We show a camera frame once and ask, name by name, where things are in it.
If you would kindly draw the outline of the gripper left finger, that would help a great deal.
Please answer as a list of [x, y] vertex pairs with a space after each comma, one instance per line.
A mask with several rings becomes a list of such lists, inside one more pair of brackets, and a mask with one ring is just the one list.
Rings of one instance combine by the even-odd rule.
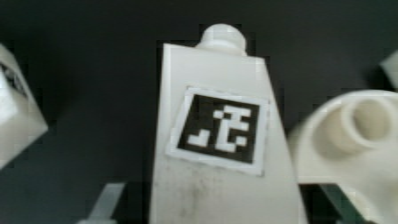
[[115, 211], [124, 186], [124, 183], [108, 183], [105, 185], [89, 217], [81, 219], [76, 224], [117, 224], [112, 214]]

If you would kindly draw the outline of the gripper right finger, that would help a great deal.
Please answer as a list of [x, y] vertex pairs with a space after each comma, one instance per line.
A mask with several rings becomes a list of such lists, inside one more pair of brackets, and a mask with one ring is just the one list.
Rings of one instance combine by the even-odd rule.
[[309, 224], [376, 224], [364, 218], [335, 184], [300, 184]]

